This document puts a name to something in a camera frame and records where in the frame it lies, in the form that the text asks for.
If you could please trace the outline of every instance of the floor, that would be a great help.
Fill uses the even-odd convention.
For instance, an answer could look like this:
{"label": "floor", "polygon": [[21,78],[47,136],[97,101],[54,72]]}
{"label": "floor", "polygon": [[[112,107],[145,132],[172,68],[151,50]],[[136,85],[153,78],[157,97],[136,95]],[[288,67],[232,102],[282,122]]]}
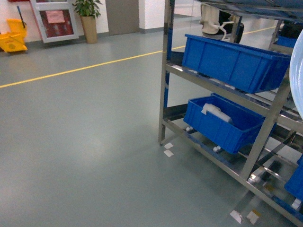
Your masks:
{"label": "floor", "polygon": [[[267,48],[274,22],[244,24],[241,43]],[[197,18],[175,27],[178,51],[201,34]],[[1,227],[236,227],[230,212],[252,209],[256,227],[293,226],[181,139],[163,153],[161,49],[158,32],[0,52]],[[169,105],[208,94],[171,77]]]}

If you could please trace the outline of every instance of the yellow mop bucket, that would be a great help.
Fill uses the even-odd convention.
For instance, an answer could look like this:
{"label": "yellow mop bucket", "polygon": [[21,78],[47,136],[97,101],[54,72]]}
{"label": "yellow mop bucket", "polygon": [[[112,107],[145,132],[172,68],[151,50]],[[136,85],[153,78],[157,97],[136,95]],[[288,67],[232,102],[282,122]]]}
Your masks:
{"label": "yellow mop bucket", "polygon": [[27,35],[26,25],[20,19],[7,19],[6,21],[11,32],[0,34],[0,48],[4,52],[27,51],[24,43]]}

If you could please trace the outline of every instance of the white chair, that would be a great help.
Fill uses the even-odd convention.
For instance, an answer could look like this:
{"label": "white chair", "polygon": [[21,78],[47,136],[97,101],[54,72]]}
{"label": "white chair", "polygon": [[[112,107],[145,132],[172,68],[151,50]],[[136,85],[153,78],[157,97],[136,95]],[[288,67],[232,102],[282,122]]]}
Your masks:
{"label": "white chair", "polygon": [[[233,24],[233,21],[223,22],[222,25],[219,23],[219,9],[206,5],[204,3],[201,4],[201,21],[200,23],[203,25],[202,32],[205,37],[212,39],[225,39],[227,37],[227,32],[224,27],[227,24]],[[219,30],[223,31],[223,35],[217,35]]]}

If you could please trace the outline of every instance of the wall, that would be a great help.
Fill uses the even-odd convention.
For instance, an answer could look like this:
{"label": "wall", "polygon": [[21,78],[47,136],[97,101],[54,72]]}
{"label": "wall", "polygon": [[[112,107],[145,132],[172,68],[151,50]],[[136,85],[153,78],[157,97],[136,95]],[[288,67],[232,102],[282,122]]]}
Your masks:
{"label": "wall", "polygon": [[[100,6],[101,16],[96,20],[98,33],[108,32],[106,5],[104,0],[101,0],[101,2],[103,4]],[[17,5],[20,6],[22,17],[27,24],[27,37],[25,38],[25,42],[41,40],[30,2],[8,2],[7,0],[0,0],[0,32],[3,34],[9,31],[6,23],[7,18],[20,18]],[[80,17],[78,15],[75,15],[75,17],[79,35],[83,35]]]}
{"label": "wall", "polygon": [[164,0],[139,0],[140,28],[151,29],[164,25]]}
{"label": "wall", "polygon": [[[201,3],[195,0],[176,0],[175,13],[200,17]],[[140,28],[151,29],[163,27],[164,24],[164,0],[139,0]]]}
{"label": "wall", "polygon": [[[101,16],[97,19],[97,32],[108,32],[107,14],[105,0],[101,0]],[[0,32],[9,31],[7,18],[19,18],[17,5],[20,6],[24,21],[27,23],[28,33],[26,42],[41,40],[35,17],[29,2],[12,3],[7,0],[0,0]],[[140,28],[151,29],[163,27],[164,23],[164,0],[139,0],[139,20]],[[194,0],[176,0],[175,13],[187,16],[200,16],[200,3]],[[79,35],[83,35],[80,17],[75,15]]]}
{"label": "wall", "polygon": [[201,3],[195,0],[176,0],[175,13],[180,15],[200,17]]}

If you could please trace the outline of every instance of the potted plant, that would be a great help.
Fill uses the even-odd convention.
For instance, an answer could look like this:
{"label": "potted plant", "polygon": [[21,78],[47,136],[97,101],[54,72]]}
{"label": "potted plant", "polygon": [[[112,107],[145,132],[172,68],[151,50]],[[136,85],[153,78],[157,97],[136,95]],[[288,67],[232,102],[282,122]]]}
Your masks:
{"label": "potted plant", "polygon": [[102,5],[100,0],[76,0],[73,4],[75,7],[74,11],[80,15],[84,35],[88,44],[95,44],[98,41],[96,18],[101,15],[98,4]]}

